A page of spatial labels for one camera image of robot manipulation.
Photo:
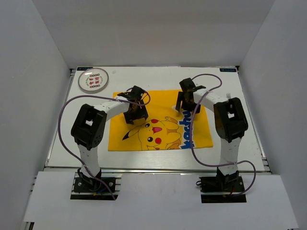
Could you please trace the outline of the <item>yellow Pikachu cloth placemat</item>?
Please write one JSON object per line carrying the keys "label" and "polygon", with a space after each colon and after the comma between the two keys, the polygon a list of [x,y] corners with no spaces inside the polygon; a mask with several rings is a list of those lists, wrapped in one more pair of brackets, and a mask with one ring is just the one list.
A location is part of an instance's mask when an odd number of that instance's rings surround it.
{"label": "yellow Pikachu cloth placemat", "polygon": [[109,151],[176,150],[213,147],[205,108],[175,109],[178,90],[150,91],[147,119],[127,124],[123,114],[110,120]]}

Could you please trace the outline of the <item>white plate with red characters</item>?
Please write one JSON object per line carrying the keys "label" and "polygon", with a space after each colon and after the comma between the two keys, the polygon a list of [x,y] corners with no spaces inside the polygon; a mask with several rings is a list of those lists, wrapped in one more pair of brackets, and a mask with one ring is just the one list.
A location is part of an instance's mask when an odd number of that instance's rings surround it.
{"label": "white plate with red characters", "polygon": [[98,67],[78,67],[80,72],[78,77],[79,88],[86,93],[98,93],[102,91],[109,82],[109,74]]}

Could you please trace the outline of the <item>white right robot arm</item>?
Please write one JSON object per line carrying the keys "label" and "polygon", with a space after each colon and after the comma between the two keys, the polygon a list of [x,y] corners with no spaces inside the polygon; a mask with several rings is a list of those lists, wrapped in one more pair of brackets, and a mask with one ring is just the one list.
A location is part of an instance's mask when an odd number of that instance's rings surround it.
{"label": "white right robot arm", "polygon": [[[183,79],[179,82],[181,91],[178,93],[176,110],[184,109],[192,112],[192,119],[189,125],[189,141],[192,155],[200,165],[216,168],[216,179],[214,186],[222,191],[228,191],[238,182],[239,172],[237,167],[238,150],[240,142],[248,129],[247,118],[239,98],[225,98],[213,92],[222,86],[220,77],[208,74],[217,78],[219,84],[211,89],[194,83],[193,78]],[[217,135],[221,140],[221,153],[219,164],[207,164],[201,162],[194,151],[192,144],[193,128],[195,127],[195,115],[200,112],[201,107],[213,112],[214,124]]]}

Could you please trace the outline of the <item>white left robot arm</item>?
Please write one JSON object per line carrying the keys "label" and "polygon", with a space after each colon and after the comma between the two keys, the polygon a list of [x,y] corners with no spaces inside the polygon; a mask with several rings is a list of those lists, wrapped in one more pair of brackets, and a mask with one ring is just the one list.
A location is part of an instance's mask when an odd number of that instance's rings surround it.
{"label": "white left robot arm", "polygon": [[143,101],[144,89],[133,86],[128,92],[119,93],[115,99],[100,105],[81,106],[71,129],[71,135],[80,151],[82,162],[78,176],[90,191],[101,187],[101,169],[98,163],[98,145],[103,139],[106,122],[123,114],[126,124],[135,120],[147,119],[148,113]]}

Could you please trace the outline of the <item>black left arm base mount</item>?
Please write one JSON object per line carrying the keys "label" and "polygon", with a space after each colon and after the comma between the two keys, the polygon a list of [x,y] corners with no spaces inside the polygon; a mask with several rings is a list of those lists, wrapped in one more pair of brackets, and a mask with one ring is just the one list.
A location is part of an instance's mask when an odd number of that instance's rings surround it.
{"label": "black left arm base mount", "polygon": [[101,182],[96,181],[95,185],[90,185],[79,176],[75,176],[71,189],[71,200],[108,200],[117,199],[121,189],[121,177],[102,177],[102,180],[108,185],[113,196]]}

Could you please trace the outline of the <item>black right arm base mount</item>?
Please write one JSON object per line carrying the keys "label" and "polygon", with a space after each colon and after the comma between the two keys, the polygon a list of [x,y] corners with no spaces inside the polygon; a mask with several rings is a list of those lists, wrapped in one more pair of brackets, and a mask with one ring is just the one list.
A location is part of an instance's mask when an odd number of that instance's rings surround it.
{"label": "black right arm base mount", "polygon": [[201,191],[201,202],[203,204],[221,204],[221,203],[246,203],[246,195],[242,177],[238,181],[222,188],[216,181],[216,177],[200,177],[196,182],[196,186]]}

